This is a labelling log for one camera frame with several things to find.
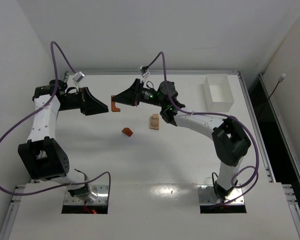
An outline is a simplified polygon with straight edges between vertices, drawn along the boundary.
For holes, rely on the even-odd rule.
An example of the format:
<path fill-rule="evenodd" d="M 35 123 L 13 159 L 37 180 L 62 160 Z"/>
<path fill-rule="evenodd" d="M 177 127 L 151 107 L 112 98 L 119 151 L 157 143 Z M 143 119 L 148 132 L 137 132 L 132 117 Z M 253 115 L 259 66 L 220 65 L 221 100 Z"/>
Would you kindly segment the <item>orange triangular wood block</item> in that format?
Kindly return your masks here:
<path fill-rule="evenodd" d="M 133 131 L 128 127 L 123 128 L 121 132 L 128 137 L 131 137 L 133 135 Z"/>

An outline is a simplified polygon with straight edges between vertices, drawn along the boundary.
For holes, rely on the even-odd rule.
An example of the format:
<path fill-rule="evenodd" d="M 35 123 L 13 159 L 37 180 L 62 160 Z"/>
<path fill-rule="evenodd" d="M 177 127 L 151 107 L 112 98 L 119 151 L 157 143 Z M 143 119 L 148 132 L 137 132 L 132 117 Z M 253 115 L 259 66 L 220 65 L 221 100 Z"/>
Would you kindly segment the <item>long engraved wood block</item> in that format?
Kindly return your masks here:
<path fill-rule="evenodd" d="M 155 128 L 155 126 L 153 125 L 153 120 L 152 119 L 149 120 L 149 128 L 150 129 L 154 129 Z"/>

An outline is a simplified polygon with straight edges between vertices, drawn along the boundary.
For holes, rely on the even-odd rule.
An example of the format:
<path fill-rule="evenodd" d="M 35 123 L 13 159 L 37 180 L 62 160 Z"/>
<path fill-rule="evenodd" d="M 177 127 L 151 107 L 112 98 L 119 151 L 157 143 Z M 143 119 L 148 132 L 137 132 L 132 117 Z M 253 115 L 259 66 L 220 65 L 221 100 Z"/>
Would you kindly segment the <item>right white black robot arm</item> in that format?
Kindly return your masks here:
<path fill-rule="evenodd" d="M 158 89 L 154 90 L 144 87 L 144 82 L 137 78 L 128 89 L 112 96 L 111 100 L 134 107 L 140 103 L 158 106 L 161 108 L 159 114 L 166 123 L 190 129 L 210 138 L 220 160 L 214 192 L 219 199 L 225 200 L 238 182 L 235 175 L 239 172 L 251 141 L 244 129 L 233 119 L 196 115 L 185 109 L 185 105 L 180 103 L 177 97 L 174 82 L 161 82 Z"/>

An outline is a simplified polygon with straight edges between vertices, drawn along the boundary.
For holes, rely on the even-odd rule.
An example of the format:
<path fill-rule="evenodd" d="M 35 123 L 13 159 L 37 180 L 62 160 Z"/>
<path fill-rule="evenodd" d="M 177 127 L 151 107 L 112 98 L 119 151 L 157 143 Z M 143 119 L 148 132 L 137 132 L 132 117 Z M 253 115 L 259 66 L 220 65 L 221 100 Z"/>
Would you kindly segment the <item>light wood cube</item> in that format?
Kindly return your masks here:
<path fill-rule="evenodd" d="M 159 119 L 152 119 L 152 124 L 154 125 L 154 127 L 158 127 L 159 126 Z"/>

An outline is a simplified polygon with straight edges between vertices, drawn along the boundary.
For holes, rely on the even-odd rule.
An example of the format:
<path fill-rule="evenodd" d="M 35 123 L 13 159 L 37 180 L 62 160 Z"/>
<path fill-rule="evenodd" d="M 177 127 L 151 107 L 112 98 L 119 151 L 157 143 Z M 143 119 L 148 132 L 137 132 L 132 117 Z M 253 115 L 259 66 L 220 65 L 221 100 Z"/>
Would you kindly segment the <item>orange arch wood block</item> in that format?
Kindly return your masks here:
<path fill-rule="evenodd" d="M 116 102 L 114 101 L 114 95 L 111 95 L 111 111 L 113 113 L 121 112 L 121 109 L 116 106 Z"/>

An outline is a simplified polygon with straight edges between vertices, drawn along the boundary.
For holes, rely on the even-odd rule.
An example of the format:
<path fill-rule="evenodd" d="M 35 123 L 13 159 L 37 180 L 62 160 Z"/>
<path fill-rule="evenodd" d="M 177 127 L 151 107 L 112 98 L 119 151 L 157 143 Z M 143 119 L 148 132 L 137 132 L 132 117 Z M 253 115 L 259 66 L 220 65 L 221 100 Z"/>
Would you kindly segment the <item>white perforated plastic box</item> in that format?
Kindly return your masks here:
<path fill-rule="evenodd" d="M 235 102 L 227 74 L 207 74 L 203 91 L 208 112 L 227 113 Z"/>

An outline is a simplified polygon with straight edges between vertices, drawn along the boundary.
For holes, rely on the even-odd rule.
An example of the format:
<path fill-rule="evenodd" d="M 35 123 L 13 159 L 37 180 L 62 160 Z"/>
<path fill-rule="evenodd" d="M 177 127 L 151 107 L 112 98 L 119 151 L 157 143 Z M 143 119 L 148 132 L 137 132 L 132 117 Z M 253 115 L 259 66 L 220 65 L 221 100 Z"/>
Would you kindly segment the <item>long plain wood block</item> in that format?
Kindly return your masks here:
<path fill-rule="evenodd" d="M 152 127 L 154 130 L 160 129 L 160 119 L 159 118 L 153 118 L 152 119 Z"/>

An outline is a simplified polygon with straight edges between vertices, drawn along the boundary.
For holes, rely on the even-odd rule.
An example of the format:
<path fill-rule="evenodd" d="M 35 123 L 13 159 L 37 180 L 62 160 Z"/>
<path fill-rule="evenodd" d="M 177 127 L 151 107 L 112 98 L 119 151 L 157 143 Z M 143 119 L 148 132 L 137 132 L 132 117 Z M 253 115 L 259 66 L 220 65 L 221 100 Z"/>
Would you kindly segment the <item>light wood cube letter H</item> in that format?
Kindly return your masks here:
<path fill-rule="evenodd" d="M 153 115 L 152 115 L 152 119 L 153 119 L 153 120 L 159 119 L 159 115 L 158 115 L 157 113 L 153 114 Z"/>

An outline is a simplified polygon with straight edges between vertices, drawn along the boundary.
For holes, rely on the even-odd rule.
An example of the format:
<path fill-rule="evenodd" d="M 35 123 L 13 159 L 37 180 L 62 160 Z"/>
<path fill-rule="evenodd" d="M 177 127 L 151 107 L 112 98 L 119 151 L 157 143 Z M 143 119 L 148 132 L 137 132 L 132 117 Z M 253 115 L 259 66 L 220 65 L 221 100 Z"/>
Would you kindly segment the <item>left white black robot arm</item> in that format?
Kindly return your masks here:
<path fill-rule="evenodd" d="M 36 87 L 32 98 L 39 111 L 34 115 L 26 143 L 18 146 L 18 154 L 33 180 L 66 185 L 69 194 L 86 203 L 93 203 L 97 194 L 88 183 L 88 176 L 70 167 L 66 152 L 57 143 L 56 123 L 60 111 L 79 109 L 85 116 L 107 113 L 108 106 L 96 99 L 87 87 L 71 93 L 61 80 Z"/>

